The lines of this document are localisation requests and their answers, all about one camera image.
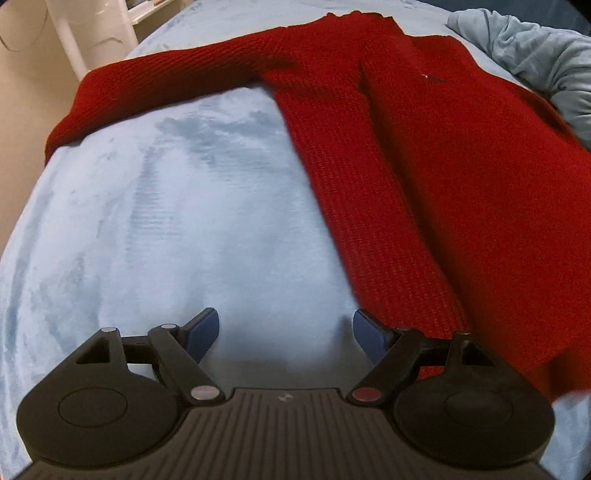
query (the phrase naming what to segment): silver screw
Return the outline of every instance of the silver screw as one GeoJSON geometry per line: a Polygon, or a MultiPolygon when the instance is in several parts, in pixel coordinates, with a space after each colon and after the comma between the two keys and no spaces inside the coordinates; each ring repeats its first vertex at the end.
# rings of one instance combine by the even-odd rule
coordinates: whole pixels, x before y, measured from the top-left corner
{"type": "Polygon", "coordinates": [[[218,398],[220,393],[218,388],[212,387],[211,385],[200,385],[191,389],[191,396],[195,400],[213,400],[214,398],[218,398]]]}
{"type": "Polygon", "coordinates": [[[373,402],[382,398],[382,393],[377,388],[361,387],[353,390],[352,397],[357,401],[373,402]]]}

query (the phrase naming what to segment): light blue blanket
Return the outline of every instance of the light blue blanket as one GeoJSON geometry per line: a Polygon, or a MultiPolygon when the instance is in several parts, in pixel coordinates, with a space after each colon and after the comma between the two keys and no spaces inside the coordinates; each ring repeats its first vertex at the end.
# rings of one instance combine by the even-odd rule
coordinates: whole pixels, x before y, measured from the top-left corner
{"type": "MultiPolygon", "coordinates": [[[[409,34],[461,38],[446,27],[448,12],[415,0],[198,1],[134,55],[353,9],[393,15],[409,34]]],[[[484,69],[516,82],[462,41],[484,69]]],[[[0,261],[4,478],[28,463],[15,428],[19,402],[77,345],[102,326],[143,335],[210,306],[222,328],[203,365],[226,390],[346,390],[370,368],[350,332],[357,302],[261,85],[148,112],[54,154],[0,261]]],[[[545,465],[561,480],[577,479],[560,468],[584,402],[555,405],[558,434],[545,465]]]]}

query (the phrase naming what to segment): white shelf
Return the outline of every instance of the white shelf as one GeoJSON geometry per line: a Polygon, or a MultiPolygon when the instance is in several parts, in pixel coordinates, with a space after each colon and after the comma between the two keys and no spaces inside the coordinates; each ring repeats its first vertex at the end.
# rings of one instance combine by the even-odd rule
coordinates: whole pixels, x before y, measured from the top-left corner
{"type": "Polygon", "coordinates": [[[132,25],[137,25],[142,20],[145,20],[153,13],[156,13],[161,8],[166,7],[166,5],[171,4],[172,2],[176,2],[178,0],[164,0],[160,2],[158,5],[154,5],[154,0],[147,0],[139,5],[133,7],[129,10],[129,20],[131,21],[132,25]]]}

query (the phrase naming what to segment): red fabric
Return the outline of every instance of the red fabric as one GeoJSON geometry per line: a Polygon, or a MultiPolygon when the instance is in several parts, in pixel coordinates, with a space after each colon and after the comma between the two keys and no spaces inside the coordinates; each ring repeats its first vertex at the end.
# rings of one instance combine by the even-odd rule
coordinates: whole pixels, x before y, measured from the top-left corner
{"type": "Polygon", "coordinates": [[[546,101],[451,37],[354,12],[108,65],[82,81],[47,158],[257,79],[363,307],[431,336],[471,328],[549,398],[591,387],[590,155],[546,101]]]}

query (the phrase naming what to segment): mattress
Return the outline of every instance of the mattress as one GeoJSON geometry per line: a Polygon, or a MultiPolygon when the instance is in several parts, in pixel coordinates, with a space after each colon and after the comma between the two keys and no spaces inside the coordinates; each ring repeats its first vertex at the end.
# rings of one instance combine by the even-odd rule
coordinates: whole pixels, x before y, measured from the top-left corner
{"type": "MultiPolygon", "coordinates": [[[[452,35],[486,71],[518,83],[416,0],[196,1],[141,56],[354,9],[411,35],[452,35]]],[[[147,112],[61,147],[0,261],[0,468],[28,463],[15,428],[23,396],[104,326],[143,335],[215,307],[202,366],[224,389],[343,390],[371,367],[352,337],[358,307],[281,114],[254,84],[147,112]]],[[[588,396],[560,399],[544,458],[580,479],[588,396]]]]}

